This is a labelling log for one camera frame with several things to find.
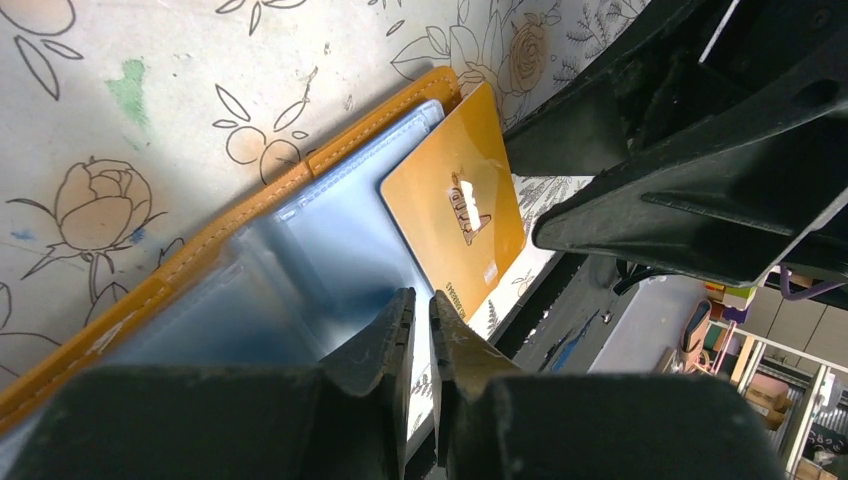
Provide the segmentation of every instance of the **yellow card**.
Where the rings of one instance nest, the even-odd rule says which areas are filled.
[[[468,321],[525,241],[492,88],[463,100],[381,193],[430,284]]]

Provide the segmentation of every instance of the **table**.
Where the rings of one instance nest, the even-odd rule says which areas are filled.
[[[0,389],[409,79],[489,82],[508,129],[645,3],[0,0]],[[529,232],[589,178],[514,180]],[[493,332],[550,256],[528,245],[472,328]],[[417,359],[410,433],[428,372]]]

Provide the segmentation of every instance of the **green object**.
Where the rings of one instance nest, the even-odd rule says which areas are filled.
[[[724,329],[721,327],[710,325],[710,329],[707,330],[707,336],[704,338],[704,348],[712,350],[716,342],[718,342],[718,336],[721,335],[722,330]]]
[[[144,110],[144,63],[139,59],[130,59],[121,65],[124,78],[106,80],[109,92],[115,97],[124,114],[141,128],[147,127],[147,113]]]

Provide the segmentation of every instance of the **stitching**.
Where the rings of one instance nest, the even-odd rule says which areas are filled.
[[[421,94],[422,94],[425,90],[427,90],[428,88],[430,88],[430,87],[431,87],[431,86],[433,86],[434,84],[436,84],[436,83],[440,83],[440,82],[446,82],[446,83],[448,83],[448,84],[450,85],[450,79],[449,79],[448,77],[441,77],[441,78],[438,78],[438,79],[435,79],[435,80],[431,81],[431,82],[430,82],[430,83],[428,83],[427,85],[424,85],[423,87],[421,87],[421,89],[420,89],[420,90],[418,90],[417,92],[415,92],[415,93],[413,93],[412,95],[410,95],[410,96],[409,96],[406,100],[404,100],[403,102],[401,102],[401,103],[400,103],[397,107],[393,108],[391,111],[387,112],[387,113],[386,113],[386,114],[384,114],[382,117],[380,117],[380,118],[378,118],[377,120],[375,120],[375,121],[374,121],[374,123],[372,123],[371,125],[369,125],[369,126],[368,126],[365,130],[363,130],[363,131],[362,131],[362,133],[360,133],[359,135],[357,135],[356,137],[354,137],[352,140],[350,140],[349,142],[347,142],[347,143],[346,143],[346,144],[344,144],[343,146],[339,147],[339,148],[338,148],[335,152],[333,152],[333,153],[332,153],[329,157],[325,158],[323,161],[321,161],[320,163],[318,163],[317,165],[315,165],[315,167],[313,168],[313,170],[320,169],[321,167],[323,167],[324,165],[326,165],[327,163],[329,163],[332,159],[334,159],[334,158],[336,158],[337,156],[339,156],[339,155],[342,153],[342,151],[346,150],[348,147],[350,147],[351,145],[353,145],[354,143],[356,143],[357,141],[359,141],[362,137],[364,137],[365,135],[367,135],[368,133],[370,133],[370,132],[371,132],[371,130],[373,130],[373,129],[374,129],[374,128],[378,125],[378,124],[382,123],[382,122],[383,122],[383,121],[384,121],[387,117],[390,117],[390,116],[394,115],[395,113],[397,113],[397,111],[398,111],[398,110],[402,109],[402,108],[403,108],[403,107],[405,107],[407,104],[409,104],[410,102],[412,102],[414,99],[416,99],[417,97],[419,97],[419,96],[420,96],[420,95],[421,95]],[[453,95],[456,93],[456,89],[455,89],[455,88],[453,88],[453,86],[451,86],[451,87],[450,87],[450,93],[451,93],[451,96],[453,96]],[[209,244],[210,244],[210,243],[211,243],[211,242],[212,242],[215,238],[217,238],[219,235],[221,235],[222,233],[224,233],[225,231],[227,231],[227,230],[228,230],[228,229],[229,229],[229,228],[230,228],[230,227],[231,227],[234,223],[237,223],[238,221],[240,221],[240,220],[241,220],[242,218],[244,218],[245,216],[250,215],[250,214],[251,214],[253,211],[255,211],[256,209],[258,209],[258,208],[262,208],[262,207],[263,207],[266,203],[268,203],[270,200],[272,200],[274,197],[276,197],[276,196],[277,196],[280,192],[282,192],[283,190],[285,190],[286,188],[288,188],[288,186],[289,186],[289,185],[291,185],[292,183],[297,182],[298,180],[300,180],[301,178],[303,178],[303,176],[304,176],[304,175],[307,175],[307,174],[309,174],[309,173],[310,173],[310,172],[307,170],[306,172],[303,172],[303,173],[301,173],[300,175],[298,175],[297,177],[295,177],[294,179],[292,179],[292,180],[290,180],[290,181],[286,182],[286,183],[285,183],[284,185],[282,185],[280,188],[278,188],[278,189],[274,190],[273,192],[271,192],[270,194],[268,194],[268,196],[267,196],[267,197],[265,197],[265,199],[264,199],[264,200],[260,201],[260,202],[259,202],[259,203],[257,203],[256,205],[254,205],[254,206],[250,207],[247,211],[243,212],[241,215],[239,215],[238,217],[236,217],[236,218],[234,218],[234,219],[230,220],[230,222],[228,222],[226,225],[224,225],[223,227],[219,228],[219,229],[218,229],[218,230],[217,230],[214,234],[212,234],[212,236],[211,236],[211,237],[209,237],[208,239],[206,239],[206,241],[205,241],[205,242],[203,242],[203,244],[202,244],[202,245],[200,245],[199,247],[197,247],[197,249],[196,249],[194,252],[192,252],[192,254],[191,254],[191,255],[189,255],[189,257],[188,257],[188,258],[186,258],[186,259],[185,259],[185,260],[184,260],[184,261],[180,264],[180,266],[179,266],[179,267],[177,267],[177,269],[176,269],[176,270],[174,270],[173,272],[171,272],[171,274],[170,274],[170,275],[168,275],[168,277],[165,279],[165,282],[166,282],[166,283],[170,283],[170,282],[171,282],[171,280],[172,280],[175,276],[177,276],[177,275],[180,273],[180,271],[182,271],[182,269],[183,269],[183,268],[185,268],[185,267],[186,267],[186,265],[188,265],[188,264],[192,261],[192,259],[194,259],[194,257],[196,257],[198,254],[200,254],[203,250],[205,250],[205,249],[206,249],[206,247],[208,247],[208,246],[209,246]],[[157,290],[157,291],[156,291],[156,293],[154,293],[153,295],[149,296],[149,297],[147,298],[147,300],[145,300],[145,301],[144,301],[144,303],[142,303],[142,304],[141,304],[138,308],[136,308],[135,310],[133,310],[132,312],[130,312],[130,313],[129,313],[126,317],[124,317],[124,321],[127,321],[127,320],[132,319],[132,317],[134,317],[136,313],[138,313],[140,310],[144,309],[144,307],[145,307],[145,306],[147,306],[147,304],[148,304],[148,303],[150,303],[150,302],[151,302],[154,298],[158,297],[158,296],[159,296],[159,295],[160,295],[160,294],[161,294],[161,293],[165,290],[165,287],[166,287],[166,286],[167,286],[167,285],[163,286],[162,288],[160,288],[159,290]],[[3,425],[4,425],[4,424],[5,424],[5,423],[9,420],[9,418],[10,418],[12,415],[14,415],[14,414],[15,414],[15,412],[17,412],[17,411],[21,410],[22,408],[26,407],[26,406],[27,406],[27,405],[29,405],[30,403],[32,403],[32,402],[34,402],[34,401],[38,400],[38,398],[42,395],[42,393],[44,393],[44,391],[45,391],[45,390],[46,390],[46,389],[47,389],[47,388],[48,388],[48,387],[49,387],[49,386],[50,386],[50,385],[51,385],[54,381],[56,381],[56,379],[57,379],[57,378],[61,377],[62,375],[64,375],[64,374],[65,374],[65,373],[67,373],[68,371],[70,371],[72,368],[74,368],[74,366],[75,366],[77,363],[79,363],[79,362],[80,362],[83,358],[86,358],[86,357],[88,357],[88,356],[90,356],[90,354],[89,354],[88,352],[82,353],[82,354],[81,354],[81,355],[79,355],[77,358],[75,358],[74,360],[72,360],[72,361],[71,361],[71,362],[70,362],[70,363],[69,363],[69,364],[68,364],[65,368],[63,368],[63,369],[62,369],[59,373],[57,373],[56,375],[53,375],[52,377],[48,378],[48,379],[44,382],[44,384],[41,386],[41,388],[39,388],[38,390],[36,390],[36,391],[35,391],[32,395],[30,395],[30,396],[29,396],[26,400],[24,400],[24,401],[22,401],[20,404],[18,404],[18,406],[17,406],[17,407],[15,407],[15,409],[14,409],[14,410],[12,410],[12,411],[10,411],[9,413],[7,413],[6,415],[3,415],[2,417],[0,417],[0,426],[3,426]]]

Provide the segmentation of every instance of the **purple cable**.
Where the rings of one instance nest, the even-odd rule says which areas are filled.
[[[808,298],[813,298],[816,295],[821,295],[824,292],[829,292],[834,288],[839,288],[842,285],[845,284],[837,282],[820,282],[806,290],[802,290],[798,293],[792,293],[789,290],[789,269],[786,267],[780,267],[780,293],[783,294],[784,299],[789,300],[790,302],[807,300]]]

